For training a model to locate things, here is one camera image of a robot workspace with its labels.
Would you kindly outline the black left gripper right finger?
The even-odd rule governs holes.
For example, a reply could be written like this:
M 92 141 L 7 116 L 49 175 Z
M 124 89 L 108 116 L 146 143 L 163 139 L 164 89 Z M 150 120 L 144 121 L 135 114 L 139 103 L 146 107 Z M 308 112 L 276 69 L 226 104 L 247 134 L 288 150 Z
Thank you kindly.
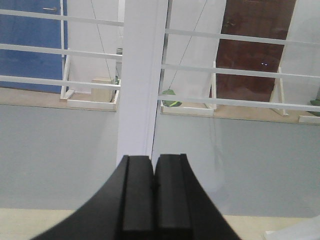
M 199 183 L 186 154 L 160 155 L 154 183 L 156 239 L 240 239 Z

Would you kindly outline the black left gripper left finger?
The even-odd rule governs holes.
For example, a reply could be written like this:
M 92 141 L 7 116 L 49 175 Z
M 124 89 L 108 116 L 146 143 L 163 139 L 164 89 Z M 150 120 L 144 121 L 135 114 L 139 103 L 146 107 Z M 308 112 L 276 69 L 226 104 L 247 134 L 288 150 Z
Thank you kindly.
M 36 240 L 152 240 L 153 167 L 148 156 L 123 156 L 103 186 Z

